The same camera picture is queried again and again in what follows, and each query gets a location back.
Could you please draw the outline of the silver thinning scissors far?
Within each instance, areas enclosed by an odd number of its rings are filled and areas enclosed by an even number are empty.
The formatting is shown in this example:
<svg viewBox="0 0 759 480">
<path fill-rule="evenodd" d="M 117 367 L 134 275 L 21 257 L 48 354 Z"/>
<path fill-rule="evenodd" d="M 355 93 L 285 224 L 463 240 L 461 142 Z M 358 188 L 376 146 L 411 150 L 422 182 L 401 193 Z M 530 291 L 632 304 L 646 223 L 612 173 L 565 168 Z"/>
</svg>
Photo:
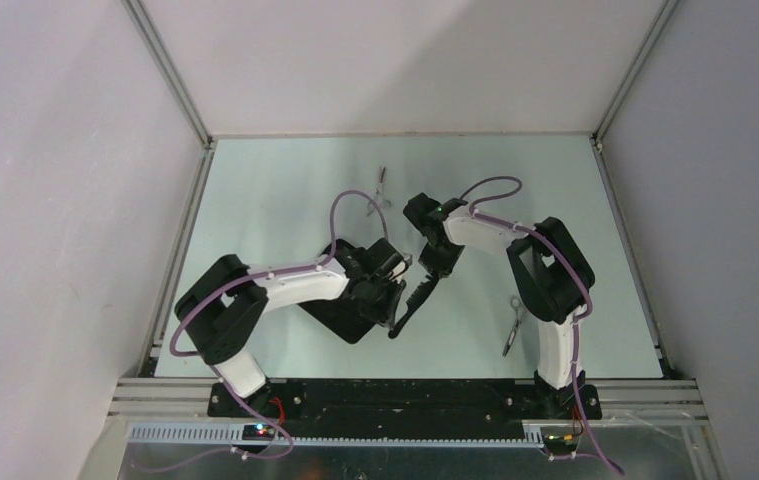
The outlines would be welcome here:
<svg viewBox="0 0 759 480">
<path fill-rule="evenodd" d="M 385 180 L 387 175 L 387 168 L 381 166 L 378 169 L 377 184 L 373 193 L 373 202 L 368 203 L 366 215 L 371 216 L 374 212 L 390 209 L 393 203 L 386 198 L 384 194 Z"/>
</svg>

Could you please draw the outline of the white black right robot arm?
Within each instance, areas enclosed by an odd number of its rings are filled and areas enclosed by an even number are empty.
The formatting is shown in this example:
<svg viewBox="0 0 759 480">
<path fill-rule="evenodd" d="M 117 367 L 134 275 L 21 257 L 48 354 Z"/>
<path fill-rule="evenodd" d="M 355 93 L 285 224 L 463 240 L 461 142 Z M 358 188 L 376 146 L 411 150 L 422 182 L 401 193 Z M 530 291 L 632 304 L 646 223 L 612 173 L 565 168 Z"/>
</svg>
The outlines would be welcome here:
<svg viewBox="0 0 759 480">
<path fill-rule="evenodd" d="M 426 240 L 418 261 L 427 273 L 406 314 L 413 315 L 452 273 L 465 248 L 506 258 L 521 305 L 538 322 L 538 408 L 551 418 L 565 416 L 577 403 L 571 385 L 582 374 L 579 330 L 592 309 L 595 274 L 564 223 L 548 217 L 527 227 L 459 198 L 440 203 L 424 193 L 411 198 L 403 214 Z"/>
</svg>

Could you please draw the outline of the aluminium front frame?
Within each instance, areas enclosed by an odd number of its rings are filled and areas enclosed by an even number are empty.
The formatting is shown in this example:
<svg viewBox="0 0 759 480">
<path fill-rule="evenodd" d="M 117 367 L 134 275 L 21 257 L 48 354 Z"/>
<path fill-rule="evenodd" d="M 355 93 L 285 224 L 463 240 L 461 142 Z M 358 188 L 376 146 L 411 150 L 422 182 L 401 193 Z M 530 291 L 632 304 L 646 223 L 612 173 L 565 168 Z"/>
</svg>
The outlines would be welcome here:
<svg viewBox="0 0 759 480">
<path fill-rule="evenodd" d="M 111 415 L 135 441 L 244 447 L 591 445 L 619 427 L 713 443 L 691 380 L 590 380 L 554 391 L 531 380 L 273 379 L 237 401 L 211 378 L 126 378 Z"/>
</svg>

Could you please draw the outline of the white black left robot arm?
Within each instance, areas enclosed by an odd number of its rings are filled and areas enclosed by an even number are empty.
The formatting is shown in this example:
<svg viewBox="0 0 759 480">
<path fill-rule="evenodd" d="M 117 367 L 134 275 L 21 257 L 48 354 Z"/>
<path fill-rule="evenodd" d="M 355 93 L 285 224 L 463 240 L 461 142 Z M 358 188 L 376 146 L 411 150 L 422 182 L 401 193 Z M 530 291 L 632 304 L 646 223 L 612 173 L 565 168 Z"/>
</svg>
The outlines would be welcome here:
<svg viewBox="0 0 759 480">
<path fill-rule="evenodd" d="M 193 354 L 233 390 L 247 416 L 271 403 L 267 375 L 246 350 L 260 319 L 297 306 L 348 344 L 376 326 L 392 328 L 411 257 L 380 238 L 369 247 L 333 241 L 306 263 L 251 266 L 235 254 L 219 258 L 176 302 L 174 313 Z"/>
</svg>

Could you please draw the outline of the black handled styling comb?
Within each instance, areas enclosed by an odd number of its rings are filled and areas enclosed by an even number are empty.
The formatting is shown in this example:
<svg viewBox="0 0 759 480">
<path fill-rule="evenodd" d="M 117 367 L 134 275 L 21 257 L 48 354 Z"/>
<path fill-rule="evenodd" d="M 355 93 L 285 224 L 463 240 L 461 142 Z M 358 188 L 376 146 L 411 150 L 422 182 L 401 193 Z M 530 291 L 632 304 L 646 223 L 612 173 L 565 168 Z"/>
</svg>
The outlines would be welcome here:
<svg viewBox="0 0 759 480">
<path fill-rule="evenodd" d="M 395 322 L 394 326 L 388 333 L 389 339 L 396 339 L 414 314 L 423 306 L 427 299 L 432 295 L 441 278 L 428 275 L 413 291 L 406 300 L 406 311 L 403 316 Z"/>
</svg>

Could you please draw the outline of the black zippered tool case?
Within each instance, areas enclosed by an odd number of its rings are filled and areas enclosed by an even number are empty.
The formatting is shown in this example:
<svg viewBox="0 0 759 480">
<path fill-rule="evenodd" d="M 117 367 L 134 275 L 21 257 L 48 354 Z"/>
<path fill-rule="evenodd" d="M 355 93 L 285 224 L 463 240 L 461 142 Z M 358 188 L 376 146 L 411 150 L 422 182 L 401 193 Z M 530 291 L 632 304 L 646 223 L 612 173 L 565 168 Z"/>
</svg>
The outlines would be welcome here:
<svg viewBox="0 0 759 480">
<path fill-rule="evenodd" d="M 299 307 L 349 344 L 358 343 L 375 326 L 386 327 L 394 317 L 388 302 L 356 298 L 308 301 Z"/>
</svg>

